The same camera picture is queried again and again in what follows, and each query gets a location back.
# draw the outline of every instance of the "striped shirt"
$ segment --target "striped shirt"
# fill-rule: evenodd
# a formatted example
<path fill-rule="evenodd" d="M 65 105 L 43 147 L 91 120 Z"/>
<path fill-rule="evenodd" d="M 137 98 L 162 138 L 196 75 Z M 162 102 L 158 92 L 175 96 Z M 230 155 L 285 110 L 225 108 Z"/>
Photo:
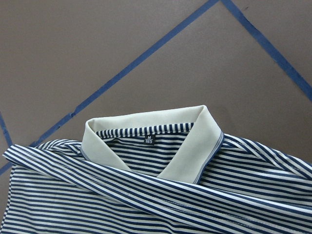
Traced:
<path fill-rule="evenodd" d="M 312 165 L 223 134 L 205 106 L 11 146 L 1 234 L 309 234 Z"/>

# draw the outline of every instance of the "blue line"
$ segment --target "blue line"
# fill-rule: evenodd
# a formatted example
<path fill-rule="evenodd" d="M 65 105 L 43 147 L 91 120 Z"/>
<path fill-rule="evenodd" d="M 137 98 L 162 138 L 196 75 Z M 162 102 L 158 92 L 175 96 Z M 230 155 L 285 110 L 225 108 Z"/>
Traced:
<path fill-rule="evenodd" d="M 83 101 L 80 105 L 78 105 L 72 113 L 68 113 L 65 115 L 59 122 L 57 122 L 54 126 L 52 126 L 49 130 L 47 130 L 44 134 L 40 136 L 37 141 L 34 141 L 30 144 L 30 146 L 34 147 L 39 145 L 45 139 L 47 139 L 50 135 L 52 135 L 56 130 L 58 130 L 61 126 L 67 123 L 71 118 L 73 118 L 76 114 L 86 108 L 91 102 L 101 96 L 105 91 L 111 88 L 114 84 L 116 84 L 119 80 L 121 80 L 124 76 L 130 73 L 133 69 L 135 69 L 138 65 L 140 65 L 143 61 L 145 61 L 150 55 L 156 52 L 159 48 L 161 48 L 164 44 L 170 41 L 174 36 L 176 36 L 179 32 L 181 32 L 184 28 L 190 25 L 194 20 L 204 14 L 208 9 L 210 9 L 214 4 L 216 4 L 219 0 L 209 0 L 205 4 L 203 4 L 200 8 L 194 11 L 190 16 L 188 16 L 184 21 L 182 21 L 178 26 L 176 26 L 173 30 L 167 33 L 163 38 L 157 41 L 153 46 L 147 49 L 143 54 L 141 54 L 138 58 L 136 58 L 133 62 L 131 62 L 127 67 L 125 67 L 121 72 L 119 72 L 116 76 L 111 78 L 106 84 L 96 90 L 93 94 L 91 94 L 85 101 Z"/>
<path fill-rule="evenodd" d="M 274 61 L 282 68 L 286 74 L 299 86 L 305 95 L 312 101 L 312 87 L 295 70 L 295 68 L 281 55 L 281 53 L 269 42 L 265 36 L 257 30 L 235 6 L 231 0 L 221 0 L 234 17 L 247 29 L 247 31 L 258 41 L 267 51 Z"/>
<path fill-rule="evenodd" d="M 8 144 L 8 146 L 11 146 L 12 140 L 11 140 L 10 134 L 6 128 L 6 125 L 5 125 L 4 119 L 2 117 L 1 111 L 0 111 L 0 125 L 1 125 L 2 131 L 3 131 L 6 143 Z"/>
<path fill-rule="evenodd" d="M 7 170 L 9 170 L 12 166 L 11 162 L 8 162 L 7 164 L 5 164 L 3 167 L 0 168 L 0 176 L 5 173 Z"/>

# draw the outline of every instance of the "shirt collar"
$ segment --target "shirt collar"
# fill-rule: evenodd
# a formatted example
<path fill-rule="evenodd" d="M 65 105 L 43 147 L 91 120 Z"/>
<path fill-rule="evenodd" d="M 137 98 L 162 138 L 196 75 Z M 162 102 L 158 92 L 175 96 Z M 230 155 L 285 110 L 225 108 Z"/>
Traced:
<path fill-rule="evenodd" d="M 87 160 L 94 163 L 131 171 L 98 137 L 97 131 L 186 122 L 194 123 L 191 131 L 176 155 L 157 177 L 198 183 L 206 165 L 223 142 L 223 133 L 205 105 L 90 119 L 85 124 L 81 152 Z"/>

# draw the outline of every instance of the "shirt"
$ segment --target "shirt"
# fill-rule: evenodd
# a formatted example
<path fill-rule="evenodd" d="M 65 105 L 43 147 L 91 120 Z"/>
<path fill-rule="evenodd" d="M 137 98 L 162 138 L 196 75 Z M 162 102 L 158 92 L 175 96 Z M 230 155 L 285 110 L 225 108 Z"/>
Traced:
<path fill-rule="evenodd" d="M 312 165 L 224 134 L 206 106 L 93 118 L 12 145 L 1 234 L 312 233 Z"/>

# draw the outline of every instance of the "clothing label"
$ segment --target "clothing label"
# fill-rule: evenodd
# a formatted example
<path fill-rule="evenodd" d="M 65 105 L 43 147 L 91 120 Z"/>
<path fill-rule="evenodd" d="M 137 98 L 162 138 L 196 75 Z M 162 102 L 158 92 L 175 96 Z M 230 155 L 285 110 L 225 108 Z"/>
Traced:
<path fill-rule="evenodd" d="M 146 135 L 143 144 L 144 145 L 154 145 L 155 144 L 155 135 Z"/>

